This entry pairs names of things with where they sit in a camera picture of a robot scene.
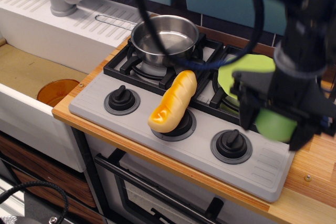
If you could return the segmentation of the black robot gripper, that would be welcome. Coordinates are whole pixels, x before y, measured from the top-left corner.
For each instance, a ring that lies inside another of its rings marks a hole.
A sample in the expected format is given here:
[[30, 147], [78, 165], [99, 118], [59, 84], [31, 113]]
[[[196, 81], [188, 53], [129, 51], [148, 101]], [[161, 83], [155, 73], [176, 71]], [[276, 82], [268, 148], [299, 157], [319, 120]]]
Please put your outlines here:
[[300, 79], [274, 72], [234, 71], [230, 91], [239, 101], [239, 120], [249, 130], [260, 109], [268, 109], [297, 121], [289, 150], [298, 151], [315, 133], [335, 134], [335, 104], [315, 78]]

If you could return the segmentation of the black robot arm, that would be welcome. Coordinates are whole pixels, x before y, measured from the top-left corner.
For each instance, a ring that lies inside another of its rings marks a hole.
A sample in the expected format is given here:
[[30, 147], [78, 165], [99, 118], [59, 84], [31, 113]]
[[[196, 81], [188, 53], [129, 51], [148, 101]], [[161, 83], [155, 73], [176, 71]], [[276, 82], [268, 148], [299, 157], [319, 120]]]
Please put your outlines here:
[[[327, 66], [335, 63], [335, 0], [279, 0], [287, 10], [282, 41], [274, 51], [275, 71], [235, 71], [231, 92], [240, 103], [240, 124], [249, 129], [262, 109], [297, 122], [289, 148], [297, 151], [316, 134], [335, 134], [335, 105], [321, 89]], [[263, 28], [263, 0], [254, 0], [256, 30]]]

